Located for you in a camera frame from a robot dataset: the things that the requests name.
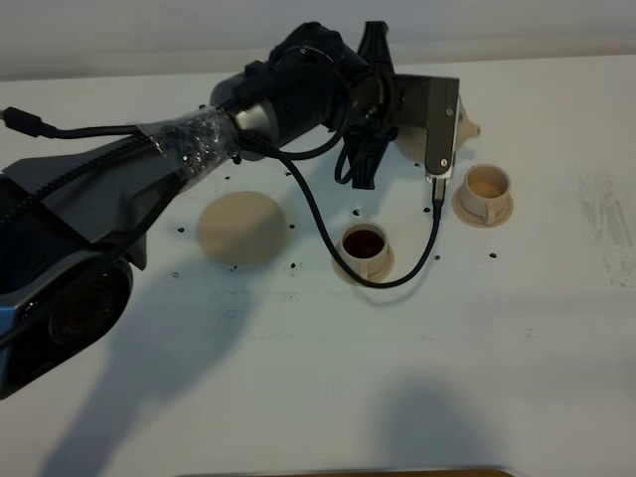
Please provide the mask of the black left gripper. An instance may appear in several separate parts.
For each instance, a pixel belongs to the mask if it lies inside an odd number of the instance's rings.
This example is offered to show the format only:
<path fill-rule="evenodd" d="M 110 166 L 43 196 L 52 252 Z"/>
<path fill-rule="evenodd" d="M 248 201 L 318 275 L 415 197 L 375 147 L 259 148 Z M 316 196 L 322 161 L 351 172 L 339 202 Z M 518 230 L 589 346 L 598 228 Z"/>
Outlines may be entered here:
<path fill-rule="evenodd" d="M 367 21 L 357 54 L 342 61 L 351 91 L 352 110 L 343 136 L 350 154 L 352 187 L 374 190 L 375 176 L 390 143 L 397 137 L 391 125 L 401 102 L 384 21 Z"/>

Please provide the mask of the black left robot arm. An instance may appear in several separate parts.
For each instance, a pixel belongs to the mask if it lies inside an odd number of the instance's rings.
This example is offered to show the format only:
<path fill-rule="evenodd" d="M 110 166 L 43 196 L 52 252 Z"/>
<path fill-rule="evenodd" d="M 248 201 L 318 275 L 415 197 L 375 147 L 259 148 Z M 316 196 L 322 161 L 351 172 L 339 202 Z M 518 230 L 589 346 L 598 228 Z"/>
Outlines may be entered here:
<path fill-rule="evenodd" d="M 369 21 L 357 49 L 305 23 L 221 81 L 182 117 L 60 129 L 9 107 L 16 132 L 102 137 L 79 154 L 21 159 L 1 174 L 1 394 L 8 397 L 102 338 L 122 315 L 146 235 L 168 205 L 226 161 L 255 161 L 317 126 L 334 142 L 370 123 L 394 74 L 388 25 Z"/>

